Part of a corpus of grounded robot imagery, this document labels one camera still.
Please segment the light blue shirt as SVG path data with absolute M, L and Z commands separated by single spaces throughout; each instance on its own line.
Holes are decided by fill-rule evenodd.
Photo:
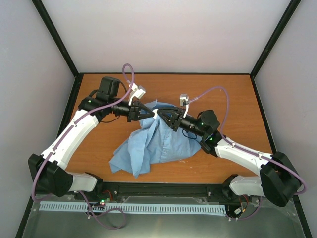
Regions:
M 109 161 L 110 170 L 131 173 L 135 178 L 150 172 L 152 164 L 183 160 L 194 156 L 200 149 L 200 136 L 182 129 L 173 131 L 162 118 L 147 118 L 140 128 L 114 151 Z

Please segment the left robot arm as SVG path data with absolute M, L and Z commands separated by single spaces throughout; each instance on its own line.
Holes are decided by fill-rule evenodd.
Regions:
M 103 194 L 103 180 L 92 173 L 68 172 L 68 163 L 85 137 L 109 114 L 124 116 L 128 122 L 151 118 L 155 114 L 139 102 L 146 90 L 134 82 L 124 97 L 118 98 L 122 82 L 104 77 L 97 90 L 90 93 L 78 106 L 73 119 L 58 138 L 40 155 L 32 154 L 28 166 L 32 176 L 32 198 L 37 187 L 49 194 L 62 197 L 69 192 L 85 192 L 91 199 Z

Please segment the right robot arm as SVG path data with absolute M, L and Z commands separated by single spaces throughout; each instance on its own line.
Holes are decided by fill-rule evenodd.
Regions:
M 215 157 L 230 160 L 254 173 L 253 177 L 231 175 L 222 185 L 227 200 L 238 196 L 260 196 L 284 207 L 304 185 L 288 157 L 281 152 L 264 153 L 243 146 L 218 131 L 220 125 L 212 110 L 200 112 L 197 118 L 182 108 L 159 108 L 158 117 L 174 131 L 183 129 L 201 138 L 201 149 Z

